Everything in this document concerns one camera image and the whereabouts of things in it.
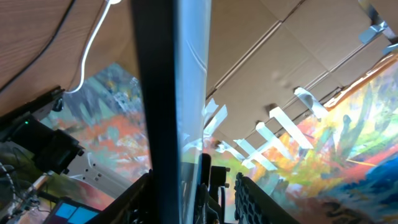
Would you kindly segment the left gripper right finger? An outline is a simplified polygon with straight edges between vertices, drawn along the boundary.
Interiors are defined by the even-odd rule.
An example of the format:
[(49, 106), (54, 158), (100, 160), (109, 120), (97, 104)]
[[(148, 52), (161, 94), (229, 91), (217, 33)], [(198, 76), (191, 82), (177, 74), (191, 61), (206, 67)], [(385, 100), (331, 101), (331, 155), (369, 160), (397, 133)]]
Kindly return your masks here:
[(239, 224), (299, 224), (249, 177), (238, 173), (235, 181), (235, 213)]

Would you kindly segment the Samsung Galaxy smartphone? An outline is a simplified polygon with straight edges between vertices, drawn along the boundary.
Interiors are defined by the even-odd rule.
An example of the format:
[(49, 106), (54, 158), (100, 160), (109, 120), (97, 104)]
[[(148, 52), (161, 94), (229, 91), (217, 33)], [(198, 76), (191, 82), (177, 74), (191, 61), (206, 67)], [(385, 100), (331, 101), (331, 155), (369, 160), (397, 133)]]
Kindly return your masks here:
[(205, 124), (211, 2), (131, 3), (155, 222), (193, 223)]

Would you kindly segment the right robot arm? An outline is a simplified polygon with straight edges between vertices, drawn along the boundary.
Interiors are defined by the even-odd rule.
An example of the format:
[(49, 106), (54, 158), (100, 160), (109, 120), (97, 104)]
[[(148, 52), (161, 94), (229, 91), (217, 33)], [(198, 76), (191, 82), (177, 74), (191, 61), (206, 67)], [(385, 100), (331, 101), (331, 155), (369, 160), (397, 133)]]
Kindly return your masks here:
[(33, 116), (1, 118), (1, 141), (10, 141), (32, 152), (42, 172), (52, 171), (84, 182), (118, 198), (132, 182), (98, 162), (79, 141), (64, 131), (52, 130)]

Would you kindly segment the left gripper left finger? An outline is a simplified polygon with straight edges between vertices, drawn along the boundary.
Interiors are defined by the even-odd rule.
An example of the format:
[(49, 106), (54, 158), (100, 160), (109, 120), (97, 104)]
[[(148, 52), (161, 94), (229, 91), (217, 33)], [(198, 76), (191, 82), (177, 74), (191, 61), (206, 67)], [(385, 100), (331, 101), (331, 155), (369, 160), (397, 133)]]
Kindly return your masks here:
[(87, 224), (155, 223), (153, 172), (141, 176)]

